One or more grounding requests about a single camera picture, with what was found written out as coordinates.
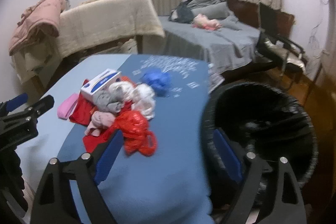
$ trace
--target silver screw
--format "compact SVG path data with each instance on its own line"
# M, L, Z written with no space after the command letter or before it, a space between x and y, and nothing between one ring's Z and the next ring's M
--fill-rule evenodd
M83 155L81 155L82 160L88 160L90 157L90 153L84 153Z
M283 164L286 164L288 162L288 159L285 158L285 157L281 157L280 158L280 161L283 163Z
M246 156L249 158L249 159L254 159L255 158L255 153L253 153L253 152L248 152L247 154L246 154Z
M57 163L57 161L58 160L56 158L52 158L52 159L50 159L49 163L52 164L52 165L54 165L54 164Z

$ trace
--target pink clothing on bed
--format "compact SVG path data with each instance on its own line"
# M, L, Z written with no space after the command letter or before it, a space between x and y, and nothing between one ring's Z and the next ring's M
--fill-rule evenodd
M207 16L199 14L194 18L193 27L214 31L222 26L217 19L209 20Z
M27 8L9 42L9 55L25 46L38 43L41 35L59 36L59 15L64 8L64 0L41 0Z

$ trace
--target blue gripper pad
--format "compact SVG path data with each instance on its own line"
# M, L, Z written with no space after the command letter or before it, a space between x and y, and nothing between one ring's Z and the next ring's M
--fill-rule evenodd
M123 133L118 130L96 164L96 174L93 179L97 185L106 180L123 144Z
M223 164L225 165L228 176L231 180L240 183L243 179L242 164L218 129L215 129L213 133L213 142Z
M22 93L21 95L15 97L14 99L7 101L6 110L8 112L12 112L19 106L25 104L27 101L28 101L27 93Z

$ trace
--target wooden floor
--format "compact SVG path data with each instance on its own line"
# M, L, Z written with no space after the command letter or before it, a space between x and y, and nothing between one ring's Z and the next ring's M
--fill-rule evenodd
M267 72L250 74L244 80L268 83L275 86L276 80L279 79L279 74L278 69L272 69ZM288 87L289 83L290 78L284 76L281 85ZM288 93L303 105L310 83L307 79L303 79L299 83L295 83ZM319 144L319 162L312 178L302 191L305 204L311 204L313 208L309 223L315 223L318 215L323 211L332 195L335 140L335 107L330 98L330 90L332 89L335 90L332 83L328 83L327 80L322 81L320 87L313 87L304 105L305 110L311 117Z

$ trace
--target table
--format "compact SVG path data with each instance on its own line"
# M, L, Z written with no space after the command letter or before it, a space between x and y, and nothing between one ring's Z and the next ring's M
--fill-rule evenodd
M140 153L128 157L122 148L107 180L99 185L100 192L119 223L213 223L208 216L210 189L199 138L200 119L208 100L208 67L193 59L98 55L62 77L47 93L54 96L55 106L40 117L38 137L17 149L23 176L34 190L50 158L74 160L84 152L84 127L57 119L60 103L78 92L85 78L91 79L106 68L119 69L138 82L153 67L172 75L170 95L156 98L156 116L150 122L158 149L152 157ZM72 191L81 221L89 224L75 183Z

